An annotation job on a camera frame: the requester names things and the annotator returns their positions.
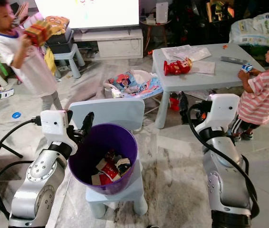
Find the striped shirt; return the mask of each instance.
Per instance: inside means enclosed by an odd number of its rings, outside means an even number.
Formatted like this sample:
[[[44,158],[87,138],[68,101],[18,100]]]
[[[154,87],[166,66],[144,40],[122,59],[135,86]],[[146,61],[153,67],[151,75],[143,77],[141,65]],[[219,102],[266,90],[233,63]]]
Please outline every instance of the striped shirt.
[[[267,124],[269,122],[269,70],[248,80],[253,93],[243,92],[239,106],[239,118],[251,124]]]

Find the paper sheet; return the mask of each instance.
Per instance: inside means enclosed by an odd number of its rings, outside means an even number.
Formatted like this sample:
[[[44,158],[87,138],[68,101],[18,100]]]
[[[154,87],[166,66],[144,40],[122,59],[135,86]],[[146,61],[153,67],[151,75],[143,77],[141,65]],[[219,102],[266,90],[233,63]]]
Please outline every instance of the paper sheet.
[[[181,59],[185,59],[187,57],[194,62],[211,56],[211,53],[206,47],[193,47],[190,50],[178,53],[177,56]]]
[[[182,55],[182,53],[187,53],[188,51],[191,50],[191,48],[192,47],[190,45],[184,45],[179,47],[165,47],[162,48],[161,50],[168,60],[173,61],[178,59],[184,60],[184,58],[178,56]]]
[[[200,73],[213,76],[215,74],[215,63],[206,61],[195,61],[192,63],[190,73]]]

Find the dark shorts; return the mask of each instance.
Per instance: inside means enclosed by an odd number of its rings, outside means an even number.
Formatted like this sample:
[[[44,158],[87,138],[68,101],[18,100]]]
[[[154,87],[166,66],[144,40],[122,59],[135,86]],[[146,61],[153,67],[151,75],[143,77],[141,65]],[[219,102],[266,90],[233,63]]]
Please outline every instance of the dark shorts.
[[[233,123],[233,126],[231,127],[231,132],[232,132],[232,134],[243,133],[243,132],[246,132],[249,128],[256,129],[259,126],[260,125],[245,122],[245,121],[239,119],[239,116],[237,115],[236,120]]]

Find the white cabinet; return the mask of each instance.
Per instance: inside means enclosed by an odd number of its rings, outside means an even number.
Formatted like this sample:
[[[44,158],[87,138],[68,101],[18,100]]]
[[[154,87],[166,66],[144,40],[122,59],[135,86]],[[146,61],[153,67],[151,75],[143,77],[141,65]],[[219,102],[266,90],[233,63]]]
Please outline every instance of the white cabinet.
[[[86,60],[143,58],[143,34],[141,29],[87,32],[76,31],[74,41],[97,41],[99,52]]]

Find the child's hand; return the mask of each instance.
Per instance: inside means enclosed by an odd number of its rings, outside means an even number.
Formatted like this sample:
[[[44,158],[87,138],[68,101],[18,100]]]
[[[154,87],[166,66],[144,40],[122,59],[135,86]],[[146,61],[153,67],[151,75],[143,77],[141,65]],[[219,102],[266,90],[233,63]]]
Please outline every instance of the child's hand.
[[[240,78],[240,80],[249,80],[250,78],[250,74],[249,73],[245,73],[244,71],[240,70],[238,73],[238,78]]]
[[[260,73],[261,73],[261,71],[255,69],[255,68],[253,68],[253,69],[250,71],[250,74],[251,74],[251,75],[254,75],[254,76],[257,76],[257,75],[260,74]]]
[[[28,38],[28,36],[26,34],[24,34],[21,38],[20,38],[20,41],[21,41],[21,46],[23,48],[28,48],[30,45],[32,45],[32,42],[31,40]]]

